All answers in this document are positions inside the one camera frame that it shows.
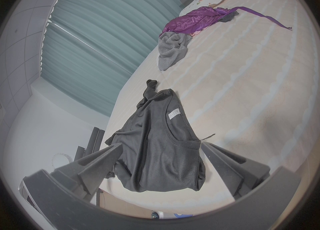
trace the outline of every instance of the purple satin garment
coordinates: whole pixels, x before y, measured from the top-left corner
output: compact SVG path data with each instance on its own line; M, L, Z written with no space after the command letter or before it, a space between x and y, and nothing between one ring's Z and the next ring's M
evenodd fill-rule
M167 23L162 33L177 32L177 33L189 34L189 33L198 32L203 30L206 27L209 27L212 24L215 24L216 22L218 22L218 20L220 20L225 15L230 14L238 9L252 13L256 16L265 17L283 28L292 30L292 27L286 27L282 25L280 22L278 22L276 19L272 18L271 16L264 16L263 14L258 13L250 8L235 7L232 9L225 9L225 8L213 9L211 7L200 7L196 10L191 11L190 13L187 13L184 16L179 16L171 20L169 23Z

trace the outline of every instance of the pillow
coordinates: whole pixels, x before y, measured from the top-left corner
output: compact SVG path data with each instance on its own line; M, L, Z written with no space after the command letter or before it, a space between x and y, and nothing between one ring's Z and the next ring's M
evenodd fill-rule
M200 7L215 7L222 1L223 0L194 0L190 5L188 5L180 12L179 16L184 16L192 10L198 9Z

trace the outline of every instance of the teal curtain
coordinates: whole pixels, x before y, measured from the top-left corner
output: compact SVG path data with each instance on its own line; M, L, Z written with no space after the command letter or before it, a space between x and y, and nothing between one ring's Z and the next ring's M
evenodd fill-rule
M182 10L179 0L58 0L42 47L41 76L110 116L117 96Z

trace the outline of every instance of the purple strap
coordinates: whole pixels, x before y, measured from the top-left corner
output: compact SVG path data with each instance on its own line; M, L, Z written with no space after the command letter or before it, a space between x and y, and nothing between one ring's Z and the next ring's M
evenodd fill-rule
M278 24L279 26L281 26L281 27L283 27L283 28L286 28L286 29L288 29L288 30L292 30L292 27L286 27L286 26L284 26L283 24L281 24L280 22L278 22L276 19L272 18L271 16L264 16L263 14L258 13L258 12L256 12L256 11L250 9L250 8L246 8L246 7L235 7L235 8L230 9L229 13L232 13L232 12L236 11L237 9L241 9L241 10L243 10L243 11L252 13L252 14L254 14L254 15L256 15L256 16L265 17L265 18L269 19L270 21L274 22L275 24Z

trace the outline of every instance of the striped bed sheet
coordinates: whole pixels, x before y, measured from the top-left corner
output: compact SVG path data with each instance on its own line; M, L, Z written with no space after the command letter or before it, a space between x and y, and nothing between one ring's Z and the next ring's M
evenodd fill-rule
M184 59L160 72L156 47L119 93L104 141L122 128L142 99L148 79L157 91L171 88L180 97L199 139L267 164L296 171L320 132L317 32L298 0L225 0L219 7L245 6L272 16L238 10L195 36ZM117 178L101 189L135 205L179 214L200 214L234 201L206 156L206 181L200 191L134 193Z

